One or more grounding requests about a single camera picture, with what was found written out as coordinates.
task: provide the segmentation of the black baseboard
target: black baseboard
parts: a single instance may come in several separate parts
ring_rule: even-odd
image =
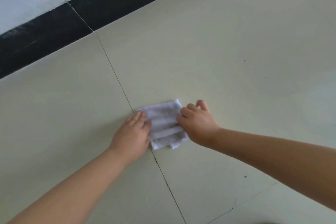
[[[72,0],[0,35],[0,78],[155,0]]]

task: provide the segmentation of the hand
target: hand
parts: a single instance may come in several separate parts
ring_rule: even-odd
[[[148,148],[148,133],[152,123],[150,120],[145,122],[145,119],[146,113],[137,111],[113,136],[109,149],[119,154],[125,165],[139,159]]]
[[[176,120],[193,142],[205,147],[211,146],[221,128],[203,100],[198,100],[196,105],[183,107]]]

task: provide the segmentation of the tiled floor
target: tiled floor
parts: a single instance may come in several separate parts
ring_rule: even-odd
[[[0,80],[0,223],[105,149],[144,105],[202,98],[224,127],[336,147],[335,3],[157,0]],[[148,150],[89,223],[335,218],[189,142]]]

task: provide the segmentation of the white towel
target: white towel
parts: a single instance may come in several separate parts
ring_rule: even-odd
[[[146,112],[146,120],[152,121],[149,136],[153,150],[167,145],[175,149],[188,140],[187,133],[176,121],[176,116],[180,114],[181,108],[182,105],[176,99],[168,103],[145,106],[139,109]]]

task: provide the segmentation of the forearm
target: forearm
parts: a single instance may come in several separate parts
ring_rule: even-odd
[[[239,159],[336,210],[336,150],[220,129],[211,148]]]
[[[84,223],[124,167],[120,156],[107,150],[51,189],[8,224]]]

